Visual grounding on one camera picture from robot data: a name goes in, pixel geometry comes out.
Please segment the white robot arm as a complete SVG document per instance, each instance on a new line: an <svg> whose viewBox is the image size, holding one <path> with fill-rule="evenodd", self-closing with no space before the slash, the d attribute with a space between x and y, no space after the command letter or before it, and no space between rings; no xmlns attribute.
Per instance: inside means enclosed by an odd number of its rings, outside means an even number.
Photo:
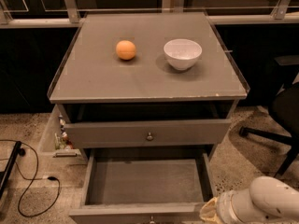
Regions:
<svg viewBox="0 0 299 224"><path fill-rule="evenodd" d="M199 217L208 224L299 221L299 192L274 177L261 176L247 189L212 198L201 208Z"/></svg>

